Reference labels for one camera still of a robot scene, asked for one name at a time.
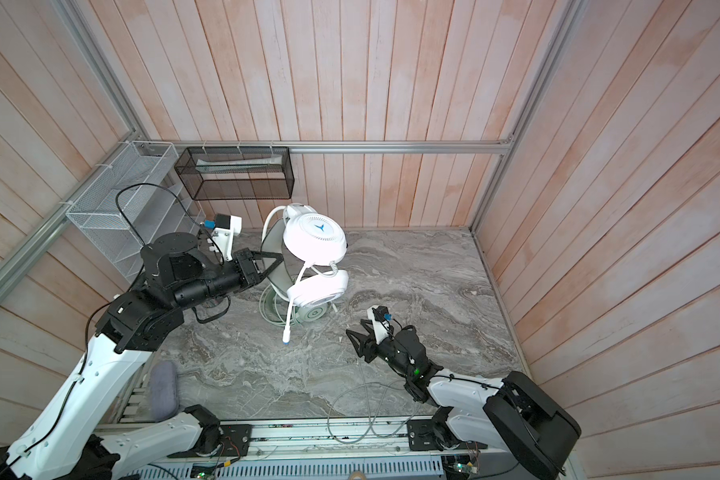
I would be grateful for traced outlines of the white headphones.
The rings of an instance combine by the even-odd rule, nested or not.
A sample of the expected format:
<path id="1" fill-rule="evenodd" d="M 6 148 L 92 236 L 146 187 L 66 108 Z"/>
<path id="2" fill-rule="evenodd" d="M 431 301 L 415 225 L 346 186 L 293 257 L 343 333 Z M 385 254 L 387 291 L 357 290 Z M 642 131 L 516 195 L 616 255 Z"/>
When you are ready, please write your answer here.
<path id="1" fill-rule="evenodd" d="M 291 337 L 293 307 L 315 307 L 344 295 L 349 274 L 338 268 L 347 252 L 342 227 L 332 218 L 300 203 L 277 206 L 264 221 L 261 251 L 282 253 L 284 261 L 268 277 L 288 302 L 282 341 Z"/>

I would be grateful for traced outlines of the mint green headphones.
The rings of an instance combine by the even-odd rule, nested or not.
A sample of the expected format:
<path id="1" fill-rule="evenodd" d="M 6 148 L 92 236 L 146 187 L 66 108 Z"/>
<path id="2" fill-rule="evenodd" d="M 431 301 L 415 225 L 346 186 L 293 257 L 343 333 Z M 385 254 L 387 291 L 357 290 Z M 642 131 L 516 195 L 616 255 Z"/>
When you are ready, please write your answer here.
<path id="1" fill-rule="evenodd" d="M 284 327 L 286 323 L 288 302 L 283 300 L 271 285 L 267 285 L 262 291 L 258 310 L 262 318 L 278 327 Z M 293 324 L 306 324 L 320 320 L 329 314 L 336 313 L 337 307 L 329 302 L 315 307 L 293 307 L 291 322 Z"/>

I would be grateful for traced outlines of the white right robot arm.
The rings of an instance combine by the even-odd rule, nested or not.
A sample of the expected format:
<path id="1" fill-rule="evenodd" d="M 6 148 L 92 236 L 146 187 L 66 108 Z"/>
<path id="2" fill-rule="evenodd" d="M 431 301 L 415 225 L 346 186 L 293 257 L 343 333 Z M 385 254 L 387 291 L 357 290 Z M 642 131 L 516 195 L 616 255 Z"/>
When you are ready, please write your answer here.
<path id="1" fill-rule="evenodd" d="M 581 437 L 579 423 L 530 377 L 511 371 L 486 379 L 457 374 L 427 356 L 414 326 L 365 319 L 347 330 L 357 356 L 384 361 L 418 403 L 437 408 L 432 436 L 440 448 L 477 443 L 506 451 L 538 479 L 556 479 Z"/>

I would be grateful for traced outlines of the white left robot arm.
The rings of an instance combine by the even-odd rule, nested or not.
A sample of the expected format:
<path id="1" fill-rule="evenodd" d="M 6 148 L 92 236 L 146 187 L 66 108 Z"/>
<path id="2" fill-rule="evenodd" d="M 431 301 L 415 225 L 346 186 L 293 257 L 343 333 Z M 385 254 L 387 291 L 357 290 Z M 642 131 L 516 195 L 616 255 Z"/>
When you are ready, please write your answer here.
<path id="1" fill-rule="evenodd" d="M 43 412 L 8 447 L 0 479 L 116 479 L 179 453 L 213 458 L 223 448 L 219 419 L 193 405 L 127 438 L 94 431 L 118 393 L 184 322 L 185 311 L 262 283 L 279 252 L 240 249 L 221 263 L 189 233 L 170 233 L 141 250 L 129 289 L 98 309 L 84 355 Z"/>

